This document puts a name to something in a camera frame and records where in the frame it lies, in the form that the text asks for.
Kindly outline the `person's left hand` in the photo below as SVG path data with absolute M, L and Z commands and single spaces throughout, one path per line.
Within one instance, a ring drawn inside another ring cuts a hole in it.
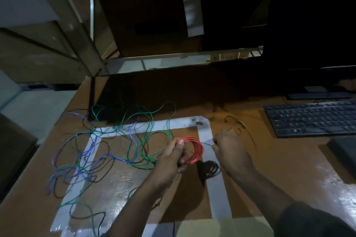
M 148 176 L 149 183 L 154 190 L 161 193 L 167 189 L 176 175 L 185 171 L 188 158 L 186 145 L 184 145 L 184 152 L 179 160 L 166 157 L 165 148 Z

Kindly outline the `person's right hand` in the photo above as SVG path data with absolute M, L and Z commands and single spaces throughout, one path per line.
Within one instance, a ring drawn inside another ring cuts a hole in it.
M 240 179 L 256 172 L 252 158 L 247 152 L 240 136 L 234 130 L 225 130 L 226 149 L 215 153 L 216 158 L 225 171 L 233 179 Z

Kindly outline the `person's right forearm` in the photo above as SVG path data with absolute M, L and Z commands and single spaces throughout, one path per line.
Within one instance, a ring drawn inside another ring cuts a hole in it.
M 253 164 L 226 168 L 226 172 L 257 206 L 273 231 L 283 211 L 295 200 L 262 175 Z

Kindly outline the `person's left forearm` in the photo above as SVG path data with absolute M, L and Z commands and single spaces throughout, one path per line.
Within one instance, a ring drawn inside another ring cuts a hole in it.
M 141 237 L 155 202 L 175 176 L 175 172 L 152 172 L 120 211 L 106 237 Z

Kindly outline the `grey tape square outline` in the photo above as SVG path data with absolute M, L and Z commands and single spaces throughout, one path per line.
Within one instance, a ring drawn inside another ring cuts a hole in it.
M 212 161 L 220 164 L 211 148 L 212 145 L 212 131 L 210 122 L 203 116 L 193 116 L 185 118 L 174 118 L 171 120 L 156 121 L 152 125 L 147 122 L 141 122 L 136 125 L 127 124 L 122 128 L 119 127 L 102 127 L 95 129 L 93 136 L 88 140 L 85 151 L 89 152 L 89 159 L 93 160 L 97 152 L 97 143 L 100 143 L 102 138 L 128 135 L 129 128 L 133 128 L 132 131 L 136 133 L 143 133 L 146 129 L 149 131 L 157 132 L 168 129 L 180 129 L 188 127 L 197 127 L 199 140 L 201 141 L 205 151 L 202 155 L 204 162 Z M 71 206 L 77 206 L 77 198 L 81 192 L 84 191 L 84 185 L 87 180 L 87 173 L 80 174 L 80 176 L 73 177 L 67 192 L 62 200 L 62 204 L 56 213 L 55 219 L 52 222 L 50 231 L 61 231 L 60 237 L 74 237 L 74 233 L 69 231 L 70 214 L 69 209 Z M 210 209 L 212 218 L 232 218 L 230 204 L 221 173 L 216 176 L 207 179 L 207 191 L 210 201 Z

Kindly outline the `black computer keyboard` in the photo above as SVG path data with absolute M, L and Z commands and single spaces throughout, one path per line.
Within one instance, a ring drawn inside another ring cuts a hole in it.
M 265 106 L 278 138 L 356 135 L 356 101 Z

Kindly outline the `black monitor stand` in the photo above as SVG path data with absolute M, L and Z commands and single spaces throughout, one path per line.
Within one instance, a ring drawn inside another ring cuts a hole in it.
M 352 91 L 334 83 L 293 81 L 286 83 L 281 89 L 287 100 L 351 99 L 353 97 Z

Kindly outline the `dark sleeve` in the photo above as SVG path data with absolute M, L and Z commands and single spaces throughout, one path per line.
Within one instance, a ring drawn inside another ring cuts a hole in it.
M 356 231 L 339 217 L 295 202 L 281 213 L 274 237 L 356 237 Z

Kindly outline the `dark flat pad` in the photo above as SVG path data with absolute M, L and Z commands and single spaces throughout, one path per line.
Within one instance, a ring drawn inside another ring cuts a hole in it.
M 333 138 L 327 143 L 327 147 L 356 180 L 356 136 Z

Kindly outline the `dark wooden cabinet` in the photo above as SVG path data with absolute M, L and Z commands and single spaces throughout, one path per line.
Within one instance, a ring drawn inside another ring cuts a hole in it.
M 202 35 L 188 36 L 183 0 L 99 0 L 120 57 L 203 50 Z

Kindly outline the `black computer monitor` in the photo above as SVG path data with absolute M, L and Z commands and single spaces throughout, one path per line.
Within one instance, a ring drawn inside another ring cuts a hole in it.
M 270 0 L 262 55 L 272 72 L 356 77 L 356 0 Z

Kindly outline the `dark brown box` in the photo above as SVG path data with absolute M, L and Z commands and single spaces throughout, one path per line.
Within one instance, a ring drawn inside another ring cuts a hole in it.
M 0 204 L 36 143 L 35 136 L 0 113 Z

